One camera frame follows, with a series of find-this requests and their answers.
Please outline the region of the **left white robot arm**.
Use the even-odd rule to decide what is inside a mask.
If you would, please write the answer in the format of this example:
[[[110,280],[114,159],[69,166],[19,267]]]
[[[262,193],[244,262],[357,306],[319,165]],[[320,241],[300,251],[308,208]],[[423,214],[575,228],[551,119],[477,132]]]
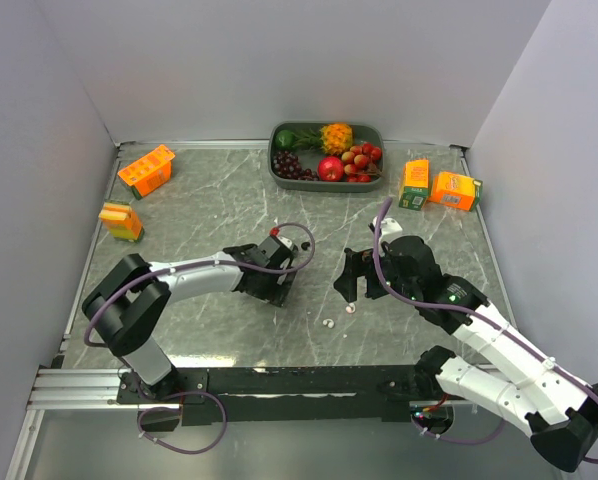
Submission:
[[[209,293],[239,292],[279,306],[296,273],[298,248],[270,235],[260,244],[227,247],[212,256],[172,263],[139,254],[120,260],[82,302],[82,312],[113,356],[129,365],[141,390],[155,402],[177,387],[174,365],[153,337],[165,308]]]

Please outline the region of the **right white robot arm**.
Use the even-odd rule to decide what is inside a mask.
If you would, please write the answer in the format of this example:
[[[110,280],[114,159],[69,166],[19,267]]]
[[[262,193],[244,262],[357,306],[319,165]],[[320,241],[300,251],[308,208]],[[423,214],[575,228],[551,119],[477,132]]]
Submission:
[[[598,439],[598,383],[561,368],[468,280],[443,272],[421,238],[400,236],[363,251],[347,248],[344,254],[334,288],[346,301],[356,301],[357,283],[365,279],[368,298],[392,295],[413,306],[499,372],[487,373],[436,346],[417,363],[415,383],[423,396],[433,399],[444,392],[498,415],[562,471],[574,472],[592,460],[588,453]]]

